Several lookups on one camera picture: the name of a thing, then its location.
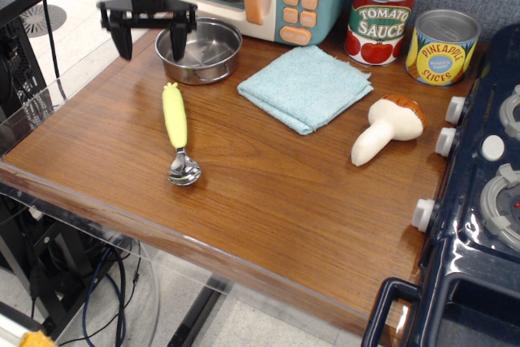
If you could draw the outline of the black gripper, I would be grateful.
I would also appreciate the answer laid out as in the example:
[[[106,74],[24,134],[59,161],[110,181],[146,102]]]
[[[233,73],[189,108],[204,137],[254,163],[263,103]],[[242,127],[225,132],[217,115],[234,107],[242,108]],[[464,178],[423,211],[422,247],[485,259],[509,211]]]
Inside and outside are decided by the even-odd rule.
[[[169,28],[173,59],[184,57],[188,33],[197,28],[197,7],[179,0],[106,0],[97,8],[102,27],[123,59],[132,58],[131,28]]]

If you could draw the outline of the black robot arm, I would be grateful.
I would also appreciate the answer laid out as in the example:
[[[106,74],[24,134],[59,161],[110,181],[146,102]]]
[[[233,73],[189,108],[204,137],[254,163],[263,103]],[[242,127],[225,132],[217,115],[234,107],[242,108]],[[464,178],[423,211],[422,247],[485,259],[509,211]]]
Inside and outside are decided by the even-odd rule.
[[[160,28],[170,32],[173,58],[184,57],[188,34],[197,28],[197,7],[179,0],[106,0],[97,4],[101,24],[110,32],[119,55],[132,58],[133,28]]]

